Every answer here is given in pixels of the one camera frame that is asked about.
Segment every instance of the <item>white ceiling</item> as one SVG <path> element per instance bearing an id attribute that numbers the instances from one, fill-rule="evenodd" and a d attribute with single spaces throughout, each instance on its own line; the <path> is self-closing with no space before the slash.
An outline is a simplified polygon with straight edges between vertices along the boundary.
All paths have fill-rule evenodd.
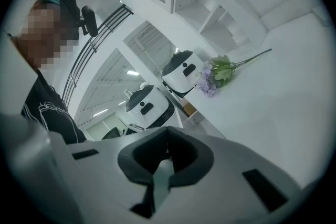
<path id="1" fill-rule="evenodd" d="M 151 24 L 146 25 L 127 45 L 157 76 L 176 49 Z M 79 127 L 86 129 L 116 111 L 119 108 L 118 104 L 127 99 L 125 89 L 136 91 L 140 88 L 140 84 L 144 82 L 141 74 L 132 76 L 127 74 L 128 70 L 135 69 L 116 49 L 101 66 L 85 92 L 75 116 L 75 122 Z M 94 114 L 104 109 L 109 111 L 93 118 Z"/>

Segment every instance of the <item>light fixture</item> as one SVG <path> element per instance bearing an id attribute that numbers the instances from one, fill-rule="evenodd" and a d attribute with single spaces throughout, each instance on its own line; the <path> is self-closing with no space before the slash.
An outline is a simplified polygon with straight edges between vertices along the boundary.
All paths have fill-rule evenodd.
<path id="1" fill-rule="evenodd" d="M 118 105 L 122 105 L 122 104 L 124 104 L 126 102 L 126 100 L 125 101 L 122 101 L 121 103 L 119 103 Z"/>
<path id="2" fill-rule="evenodd" d="M 132 71 L 132 70 L 128 70 L 128 71 L 127 71 L 127 74 L 128 74 L 128 75 L 134 75 L 134 76 L 137 76 L 139 73 L 138 73 L 138 72 L 135 72 L 135 71 Z"/>
<path id="3" fill-rule="evenodd" d="M 94 118 L 95 116 L 98 116 L 98 115 L 100 115 L 101 113 L 104 113 L 104 112 L 106 112 L 106 111 L 108 111 L 108 109 L 104 109 L 103 111 L 100 111 L 100 112 L 98 112 L 97 114 L 93 115 L 93 118 Z"/>

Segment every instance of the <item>metal railing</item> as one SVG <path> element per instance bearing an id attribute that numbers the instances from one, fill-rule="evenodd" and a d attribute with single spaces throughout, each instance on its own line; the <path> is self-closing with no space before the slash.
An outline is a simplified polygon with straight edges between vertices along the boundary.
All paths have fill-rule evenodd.
<path id="1" fill-rule="evenodd" d="M 68 107 L 72 93 L 77 87 L 80 75 L 92 55 L 97 52 L 99 46 L 104 42 L 109 34 L 111 34 L 115 28 L 117 28 L 128 16 L 132 14 L 133 12 L 131 12 L 125 5 L 122 5 L 98 27 L 97 36 L 90 37 L 88 42 L 86 42 L 72 66 L 67 83 L 64 87 L 62 99 L 66 107 Z"/>

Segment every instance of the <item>white table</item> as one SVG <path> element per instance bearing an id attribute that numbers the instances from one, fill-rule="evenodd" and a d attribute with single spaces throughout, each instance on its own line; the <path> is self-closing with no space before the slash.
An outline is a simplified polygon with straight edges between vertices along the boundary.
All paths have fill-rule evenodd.
<path id="1" fill-rule="evenodd" d="M 186 99 L 227 139 L 287 171 L 301 186 L 320 176 L 334 143 L 333 32 L 312 15 L 268 32 L 258 51 L 272 51 L 237 69 L 212 98 L 193 89 Z"/>

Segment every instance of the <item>ceiling light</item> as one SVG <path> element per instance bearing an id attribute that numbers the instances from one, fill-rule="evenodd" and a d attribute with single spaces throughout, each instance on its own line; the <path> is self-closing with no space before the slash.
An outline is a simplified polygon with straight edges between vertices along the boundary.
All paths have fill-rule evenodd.
<path id="1" fill-rule="evenodd" d="M 98 116 L 98 115 L 100 115 L 101 113 L 104 113 L 104 112 L 106 112 L 106 111 L 108 111 L 108 109 L 104 109 L 103 111 L 100 111 L 100 112 L 98 112 L 97 114 L 93 115 L 93 118 L 94 118 L 95 116 Z"/>
<path id="2" fill-rule="evenodd" d="M 127 74 L 128 74 L 128 75 L 134 75 L 134 76 L 137 76 L 139 73 L 138 73 L 138 72 L 135 72 L 135 71 L 132 71 L 132 70 L 128 70 L 128 71 L 127 71 Z"/>
<path id="3" fill-rule="evenodd" d="M 119 103 L 118 105 L 122 105 L 122 104 L 124 104 L 126 102 L 126 100 L 125 101 L 122 101 L 121 103 Z"/>

